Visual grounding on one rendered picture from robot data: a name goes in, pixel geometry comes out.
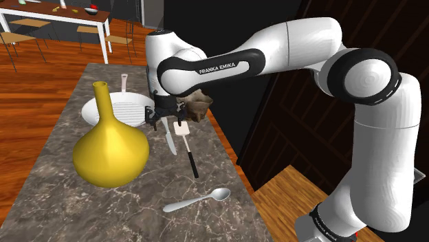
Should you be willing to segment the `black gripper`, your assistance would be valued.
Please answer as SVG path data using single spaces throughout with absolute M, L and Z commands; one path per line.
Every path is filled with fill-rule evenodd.
M 157 130 L 158 118 L 176 116 L 178 123 L 186 119 L 186 103 L 178 102 L 175 96 L 154 95 L 155 108 L 145 106 L 145 123 Z

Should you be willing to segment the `silver table knife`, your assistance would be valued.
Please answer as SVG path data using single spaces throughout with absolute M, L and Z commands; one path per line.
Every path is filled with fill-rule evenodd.
M 173 141 L 173 137 L 172 137 L 171 132 L 170 132 L 170 129 L 169 129 L 169 127 L 168 127 L 168 120 L 167 120 L 167 117 L 162 117 L 162 118 L 161 118 L 161 121 L 162 121 L 162 124 L 164 125 L 164 128 L 165 128 L 165 130 L 166 130 L 165 138 L 166 138 L 166 141 L 167 141 L 168 147 L 169 147 L 169 149 L 170 149 L 171 153 L 172 153 L 173 155 L 176 155 L 176 154 L 177 154 L 177 151 L 176 151 L 176 148 L 175 148 L 175 144 L 174 144 L 174 141 Z

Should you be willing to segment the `brown rock-shaped object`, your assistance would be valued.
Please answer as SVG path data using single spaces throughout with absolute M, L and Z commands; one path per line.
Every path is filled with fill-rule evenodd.
M 200 122 L 204 119 L 209 106 L 213 103 L 213 99 L 205 95 L 200 89 L 182 100 L 186 104 L 186 119 L 193 122 Z

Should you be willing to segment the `white grill pan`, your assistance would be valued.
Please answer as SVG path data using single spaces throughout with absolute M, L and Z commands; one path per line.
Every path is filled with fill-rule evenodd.
M 127 91 L 128 74 L 121 74 L 121 92 L 110 93 L 114 116 L 121 122 L 139 127 L 145 123 L 146 107 L 152 109 L 154 101 L 139 93 Z M 95 126 L 99 121 L 96 99 L 89 100 L 81 109 L 82 118 Z

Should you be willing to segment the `yellow long-necked vase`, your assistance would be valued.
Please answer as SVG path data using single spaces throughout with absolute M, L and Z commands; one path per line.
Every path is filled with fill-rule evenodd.
M 141 130 L 114 116 L 106 82 L 94 82 L 93 91 L 99 121 L 75 144 L 73 165 L 84 180 L 95 186 L 123 186 L 143 171 L 149 158 L 149 143 Z

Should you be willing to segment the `wooden seat metal chair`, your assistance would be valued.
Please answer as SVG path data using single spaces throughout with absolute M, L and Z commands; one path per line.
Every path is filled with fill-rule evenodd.
M 126 21 L 125 37 L 113 36 L 113 35 L 108 35 L 105 37 L 105 40 L 108 42 L 126 45 L 130 63 L 132 63 L 131 54 L 130 54 L 130 47 L 132 47 L 134 55 L 137 56 L 137 53 L 135 50 L 135 45 L 133 42 L 134 26 L 135 26 L 135 21 L 129 19 L 128 21 Z
M 36 42 L 36 45 L 38 47 L 39 52 L 41 53 L 41 56 L 42 56 L 43 60 L 46 61 L 45 57 L 43 55 L 43 52 L 41 51 L 40 45 L 39 45 L 39 43 L 38 43 L 38 41 L 37 41 L 37 39 L 35 37 L 33 37 L 33 36 L 27 36 L 27 35 L 22 35 L 22 34 L 15 34 L 15 33 L 12 33 L 12 32 L 0 32 L 0 45 L 2 45 L 2 46 L 5 47 L 5 49 L 6 49 L 7 53 L 8 53 L 8 56 L 10 57 L 12 66 L 13 66 L 13 68 L 14 68 L 15 71 L 17 71 L 17 69 L 15 67 L 15 64 L 14 64 L 13 58 L 11 56 L 11 53 L 10 53 L 10 51 L 8 49 L 8 45 L 12 44 L 12 47 L 14 49 L 15 54 L 16 54 L 16 56 L 18 56 L 16 48 L 14 47 L 14 43 L 19 43 L 19 42 L 23 42 L 23 41 L 31 41 L 31 40 L 34 40 Z
M 41 20 L 36 20 L 36 19 L 19 19 L 19 20 L 11 21 L 10 23 L 17 24 L 17 25 L 24 25 L 24 26 L 31 27 L 31 28 L 41 28 L 41 27 L 44 27 L 46 25 L 51 25 L 52 28 L 54 27 L 48 21 L 41 21 Z
M 97 27 L 87 27 L 87 26 L 79 25 L 76 31 L 78 33 L 80 50 L 82 49 L 82 43 L 83 43 L 82 35 L 81 35 L 82 33 L 98 35 L 98 28 Z

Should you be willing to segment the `silver spoon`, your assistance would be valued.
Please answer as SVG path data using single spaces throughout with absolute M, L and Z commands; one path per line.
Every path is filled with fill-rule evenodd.
M 181 208 L 184 208 L 186 206 L 189 206 L 193 203 L 196 203 L 198 201 L 201 201 L 201 200 L 204 200 L 207 198 L 212 198 L 215 201 L 223 201 L 223 200 L 227 199 L 230 196 L 230 194 L 231 194 L 231 191 L 228 188 L 216 188 L 208 195 L 204 195 L 202 197 L 198 197 L 198 198 L 194 198 L 194 199 L 188 199 L 188 200 L 168 204 L 168 205 L 163 207 L 163 211 L 164 212 L 173 212 L 175 210 L 179 210 Z

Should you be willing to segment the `white dining table wooden top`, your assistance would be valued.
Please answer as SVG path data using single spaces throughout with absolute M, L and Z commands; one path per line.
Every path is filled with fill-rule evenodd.
M 104 63 L 108 64 L 109 61 L 106 45 L 108 45 L 110 52 L 112 52 L 112 49 L 111 43 L 109 41 L 105 43 L 105 36 L 110 35 L 108 19 L 110 13 L 99 10 L 96 15 L 90 15 L 85 12 L 84 8 L 76 6 L 68 6 L 66 10 L 63 9 L 53 12 L 52 10 L 56 6 L 59 6 L 59 4 L 42 1 L 41 3 L 29 2 L 25 5 L 21 5 L 18 0 L 4 0 L 3 2 L 0 2 L 0 24 L 5 32 L 10 32 L 8 22 L 4 17 L 4 14 L 10 14 L 20 17 L 30 17 L 51 21 L 75 23 L 80 25 L 96 26 L 100 39 Z

